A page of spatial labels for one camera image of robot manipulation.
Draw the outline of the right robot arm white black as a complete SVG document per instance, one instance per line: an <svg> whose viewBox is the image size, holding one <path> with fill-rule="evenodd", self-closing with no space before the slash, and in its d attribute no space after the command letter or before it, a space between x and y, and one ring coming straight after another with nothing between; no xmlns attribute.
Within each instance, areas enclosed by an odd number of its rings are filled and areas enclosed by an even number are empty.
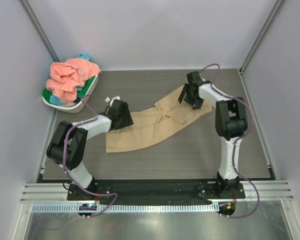
<svg viewBox="0 0 300 240"><path fill-rule="evenodd" d="M215 130L221 140L221 162L213 190L221 198L231 198L239 190L237 164L242 138L248 129L246 104L241 97L233 97L201 78L198 71L186 75L178 101L186 102L194 110L209 102L215 108Z"/></svg>

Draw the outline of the white laundry basket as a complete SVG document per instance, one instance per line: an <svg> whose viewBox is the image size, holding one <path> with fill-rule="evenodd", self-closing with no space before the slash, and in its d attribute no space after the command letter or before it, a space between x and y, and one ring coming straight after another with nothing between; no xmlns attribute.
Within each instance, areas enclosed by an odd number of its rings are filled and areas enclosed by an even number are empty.
<svg viewBox="0 0 300 240"><path fill-rule="evenodd" d="M95 87L97 86L98 82L99 82L99 74L101 72L99 72L96 76L98 76L97 78L97 83L93 83L92 86L88 89L88 92L86 94L86 97L84 98L85 100L88 100L90 97L88 95L92 94ZM84 103L80 100L81 98L79 98L79 102L75 103L73 102L69 102L63 106L58 106L58 105L54 105L51 103L48 103L47 101L44 100L44 98L42 97L42 101L49 107L56 109L58 111L61 112L65 112L65 113L70 113L70 114L76 114L79 113L83 108L84 108Z"/></svg>

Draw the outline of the beige t shirt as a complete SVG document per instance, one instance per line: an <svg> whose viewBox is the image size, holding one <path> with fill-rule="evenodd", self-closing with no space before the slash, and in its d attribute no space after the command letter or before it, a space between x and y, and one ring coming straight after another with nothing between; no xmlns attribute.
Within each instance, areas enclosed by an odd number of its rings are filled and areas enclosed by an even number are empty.
<svg viewBox="0 0 300 240"><path fill-rule="evenodd" d="M212 112L212 105L205 101L200 109L193 109L178 98L183 87L155 102L154 107L132 112L133 125L105 134L105 152L124 153L156 145L173 136L200 117Z"/></svg>

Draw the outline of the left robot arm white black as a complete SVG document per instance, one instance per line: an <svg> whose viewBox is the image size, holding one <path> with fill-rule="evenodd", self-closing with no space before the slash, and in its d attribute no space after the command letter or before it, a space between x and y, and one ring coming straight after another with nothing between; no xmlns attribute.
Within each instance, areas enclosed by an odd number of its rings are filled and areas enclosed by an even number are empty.
<svg viewBox="0 0 300 240"><path fill-rule="evenodd" d="M46 149L46 156L59 165L85 200L96 194L95 178L83 163L87 140L133 125L127 102L112 99L104 112L80 122L61 121Z"/></svg>

